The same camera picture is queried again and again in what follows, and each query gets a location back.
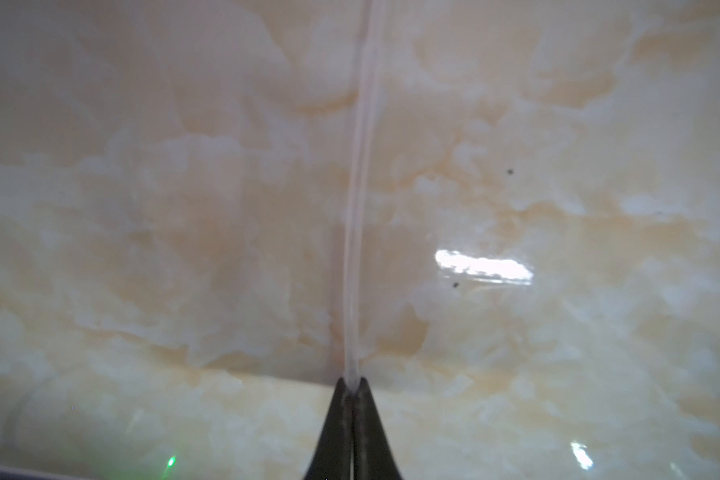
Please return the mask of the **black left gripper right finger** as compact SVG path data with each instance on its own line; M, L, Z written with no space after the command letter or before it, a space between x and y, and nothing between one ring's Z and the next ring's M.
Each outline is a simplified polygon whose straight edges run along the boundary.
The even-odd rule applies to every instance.
M353 478L402 480L365 377L353 394Z

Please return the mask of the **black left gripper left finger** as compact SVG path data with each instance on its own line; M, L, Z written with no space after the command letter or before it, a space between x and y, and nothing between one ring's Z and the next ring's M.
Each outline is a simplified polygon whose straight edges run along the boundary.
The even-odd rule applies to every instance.
M350 480L352 459L353 397L340 378L304 480Z

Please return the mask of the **thin glass rod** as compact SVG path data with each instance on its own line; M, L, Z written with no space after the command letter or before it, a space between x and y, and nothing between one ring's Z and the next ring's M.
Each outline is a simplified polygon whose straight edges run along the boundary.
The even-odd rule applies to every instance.
M376 128L387 10L386 1L367 3L363 39L357 61L358 96L350 148L350 178L342 261L343 379L352 392L358 390L361 381L359 302L364 208Z

